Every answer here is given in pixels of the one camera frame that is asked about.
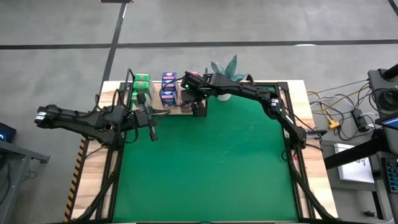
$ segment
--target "computer screen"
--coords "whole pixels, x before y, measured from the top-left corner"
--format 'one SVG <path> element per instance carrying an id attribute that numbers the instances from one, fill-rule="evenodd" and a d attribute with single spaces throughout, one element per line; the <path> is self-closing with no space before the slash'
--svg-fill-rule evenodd
<path id="1" fill-rule="evenodd" d="M 398 130 L 398 112 L 381 117 L 375 122 L 378 125 Z"/>
<path id="2" fill-rule="evenodd" d="M 0 123 L 0 141 L 7 141 L 11 143 L 14 139 L 16 132 L 17 130 L 15 130 L 14 128 L 6 124 Z"/>

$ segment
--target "power adapter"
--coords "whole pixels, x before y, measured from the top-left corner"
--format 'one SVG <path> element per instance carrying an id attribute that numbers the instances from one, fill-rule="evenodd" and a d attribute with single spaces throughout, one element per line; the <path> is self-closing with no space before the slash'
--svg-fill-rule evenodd
<path id="1" fill-rule="evenodd" d="M 351 115 L 353 116 L 355 125 L 358 128 L 359 132 L 369 131 L 368 122 L 366 121 L 364 116 L 361 116 L 362 115 L 361 109 L 356 109 L 351 111 Z"/>
<path id="2" fill-rule="evenodd" d="M 334 120 L 329 120 L 329 129 L 335 129 L 335 128 L 338 128 L 338 127 L 340 127 L 340 123 L 339 122 L 337 122 L 337 121 L 334 121 Z"/>

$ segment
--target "potted plant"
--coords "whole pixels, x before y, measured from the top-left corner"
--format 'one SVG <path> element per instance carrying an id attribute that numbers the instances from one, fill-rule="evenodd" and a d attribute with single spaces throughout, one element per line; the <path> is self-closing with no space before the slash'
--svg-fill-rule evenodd
<path id="1" fill-rule="evenodd" d="M 218 68 L 217 64 L 214 62 L 211 62 L 211 68 L 213 69 L 214 73 L 225 75 L 234 82 L 240 82 L 247 74 L 235 74 L 237 63 L 238 57 L 235 55 L 225 69 L 223 67 L 220 67 L 221 69 Z M 217 97 L 217 99 L 221 101 L 226 101 L 230 98 L 231 94 L 229 93 Z"/>

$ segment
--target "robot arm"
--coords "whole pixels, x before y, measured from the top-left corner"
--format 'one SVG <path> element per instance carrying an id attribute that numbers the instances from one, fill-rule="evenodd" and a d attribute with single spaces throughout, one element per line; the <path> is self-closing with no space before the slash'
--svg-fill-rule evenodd
<path id="1" fill-rule="evenodd" d="M 138 103 L 143 110 L 127 110 L 123 106 L 104 107 L 100 111 L 83 113 L 59 108 L 56 105 L 40 106 L 37 110 L 35 123 L 40 128 L 63 128 L 85 137 L 96 139 L 104 146 L 114 146 L 120 143 L 121 133 L 149 127 L 150 138 L 157 140 L 155 126 L 157 120 L 151 117 L 159 113 L 146 105 L 144 94 L 137 95 Z"/>
<path id="2" fill-rule="evenodd" d="M 304 149 L 307 134 L 302 127 L 298 127 L 286 114 L 284 101 L 273 91 L 254 86 L 250 82 L 234 82 L 227 76 L 220 74 L 204 74 L 199 77 L 190 72 L 185 72 L 181 87 L 191 94 L 193 102 L 201 102 L 209 96 L 232 94 L 260 102 L 265 114 L 271 119 L 276 119 L 283 129 L 289 134 L 291 149 Z"/>

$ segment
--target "yellow and black hazard tape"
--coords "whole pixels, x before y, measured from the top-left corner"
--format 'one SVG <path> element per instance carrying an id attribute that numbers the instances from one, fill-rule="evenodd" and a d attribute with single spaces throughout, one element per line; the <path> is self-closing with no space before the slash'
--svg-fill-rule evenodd
<path id="1" fill-rule="evenodd" d="M 75 170 L 73 171 L 72 184 L 70 186 L 69 196 L 67 200 L 67 209 L 65 210 L 64 222 L 69 222 L 72 217 L 73 206 L 75 205 L 77 189 L 80 183 L 81 172 L 83 171 L 84 158 L 88 148 L 88 141 L 82 137 L 80 140 L 79 152 L 76 158 Z"/>

